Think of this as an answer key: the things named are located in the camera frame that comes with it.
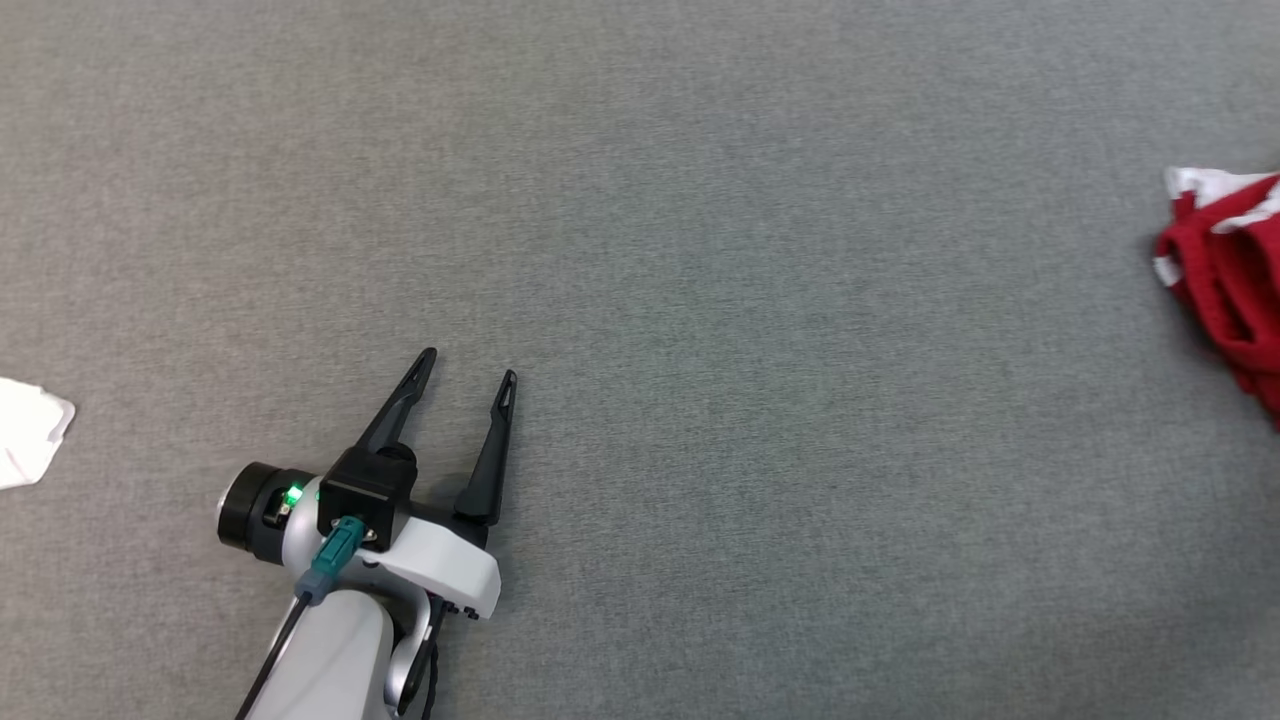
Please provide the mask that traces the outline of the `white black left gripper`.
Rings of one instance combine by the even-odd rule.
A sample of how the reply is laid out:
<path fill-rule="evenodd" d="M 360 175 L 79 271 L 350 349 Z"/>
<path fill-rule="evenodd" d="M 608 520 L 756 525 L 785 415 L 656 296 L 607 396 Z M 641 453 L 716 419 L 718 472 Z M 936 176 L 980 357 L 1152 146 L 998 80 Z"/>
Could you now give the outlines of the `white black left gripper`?
<path fill-rule="evenodd" d="M 375 414 L 355 448 L 383 457 L 415 457 L 401 441 L 438 357 L 426 347 Z M 500 519 L 518 375 L 507 370 L 490 407 L 490 427 L 467 486 L 444 506 L 411 503 L 390 529 L 365 530 L 365 569 L 379 593 L 417 606 L 434 596 L 471 619 L 488 620 L 500 597 L 497 559 L 486 548 L 488 527 Z"/>

